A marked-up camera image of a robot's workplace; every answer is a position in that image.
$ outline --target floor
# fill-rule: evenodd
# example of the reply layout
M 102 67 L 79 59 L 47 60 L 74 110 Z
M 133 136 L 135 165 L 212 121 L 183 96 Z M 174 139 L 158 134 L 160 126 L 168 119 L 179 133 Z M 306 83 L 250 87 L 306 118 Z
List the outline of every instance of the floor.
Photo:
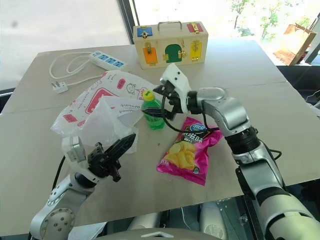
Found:
M 227 229 L 228 240 L 253 240 L 246 215 L 240 214 L 236 198 L 224 199 L 217 202 L 221 207 L 222 217 Z M 193 231 L 199 231 L 198 206 L 191 205 L 183 208 L 185 221 Z M 108 234 L 125 231 L 130 225 L 132 218 L 108 222 Z M 182 218 L 180 208 L 170 210 L 168 228 L 188 229 Z

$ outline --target chip bag logo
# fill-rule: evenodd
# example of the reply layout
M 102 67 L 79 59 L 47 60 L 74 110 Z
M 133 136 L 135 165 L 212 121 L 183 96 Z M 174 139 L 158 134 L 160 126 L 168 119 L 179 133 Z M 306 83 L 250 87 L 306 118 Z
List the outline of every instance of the chip bag logo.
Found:
M 196 123 L 190 126 L 190 130 L 191 131 L 201 131 L 201 130 L 205 130 L 206 127 L 200 123 Z

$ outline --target black cable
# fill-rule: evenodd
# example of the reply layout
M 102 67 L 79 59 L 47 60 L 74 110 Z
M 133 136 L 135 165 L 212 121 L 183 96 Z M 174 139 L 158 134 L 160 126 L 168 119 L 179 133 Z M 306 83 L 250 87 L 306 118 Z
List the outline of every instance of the black cable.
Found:
M 270 152 L 272 153 L 277 153 L 278 155 L 274 158 L 274 160 L 277 160 L 278 158 L 280 158 L 282 156 L 282 152 L 278 151 L 278 150 L 274 150 L 274 149 L 269 149 Z
M 61 171 L 62 165 L 64 164 L 65 159 L 66 159 L 66 156 L 63 156 L 63 158 L 61 159 L 61 162 L 60 162 L 59 167 L 58 167 L 56 174 L 55 174 L 55 178 L 54 178 L 53 185 L 52 185 L 52 190 L 55 189 L 55 187 L 57 185 L 60 171 Z
M 165 114 L 165 102 L 166 102 L 166 96 L 163 96 L 162 97 L 162 102 L 161 102 L 161 115 L 162 115 L 162 118 L 163 118 L 163 121 L 165 122 L 165 124 L 167 124 L 167 126 L 169 128 L 171 128 L 172 130 L 176 131 L 176 132 L 179 132 L 179 133 L 184 133 L 184 134 L 198 134 L 198 133 L 204 133 L 204 132 L 207 132 L 207 131 L 210 131 L 210 132 L 213 132 L 213 131 L 217 131 L 219 130 L 218 127 L 213 127 L 213 128 L 209 128 L 208 125 L 207 125 L 207 118 L 206 118 L 206 115 L 204 113 L 202 113 L 203 115 L 203 121 L 204 121 L 204 125 L 206 127 L 206 129 L 204 130 L 197 130 L 197 131 L 187 131 L 187 130 L 180 130 L 180 129 L 177 129 L 175 128 L 174 126 L 172 126 L 167 118 L 166 118 L 166 114 Z

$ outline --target white power strip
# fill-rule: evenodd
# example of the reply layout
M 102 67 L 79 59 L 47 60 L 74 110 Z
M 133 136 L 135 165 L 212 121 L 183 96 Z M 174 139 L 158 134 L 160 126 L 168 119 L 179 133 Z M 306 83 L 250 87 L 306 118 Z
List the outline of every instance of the white power strip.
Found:
M 105 70 L 121 70 L 126 71 L 127 64 L 109 54 L 101 51 L 95 51 L 89 55 L 92 63 Z

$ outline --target plastic bag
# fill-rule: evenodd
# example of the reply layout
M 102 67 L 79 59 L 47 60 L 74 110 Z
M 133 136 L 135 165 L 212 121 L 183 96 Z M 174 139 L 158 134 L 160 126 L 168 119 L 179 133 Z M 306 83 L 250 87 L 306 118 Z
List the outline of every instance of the plastic bag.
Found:
M 103 147 L 108 147 L 118 139 L 136 133 L 134 142 L 126 154 L 136 152 L 138 129 L 123 125 L 117 117 L 118 112 L 110 108 L 107 100 L 107 97 L 102 97 L 93 113 L 85 121 L 79 133 L 82 143 L 87 146 L 95 146 L 97 142 L 100 142 Z
M 153 88 L 154 85 L 150 82 L 130 73 L 118 70 L 105 72 L 101 79 L 91 85 L 76 100 L 62 110 L 51 129 L 63 137 L 77 136 L 80 134 L 83 125 L 94 111 L 101 97 L 117 96 L 130 98 L 131 100 L 128 103 L 137 104 L 135 101 L 142 100 L 142 93 L 147 89 Z
M 187 117 L 182 126 L 186 131 L 204 130 L 198 120 Z M 174 144 L 164 154 L 157 171 L 183 177 L 194 183 L 205 185 L 208 172 L 208 147 L 216 145 L 221 132 L 179 133 Z

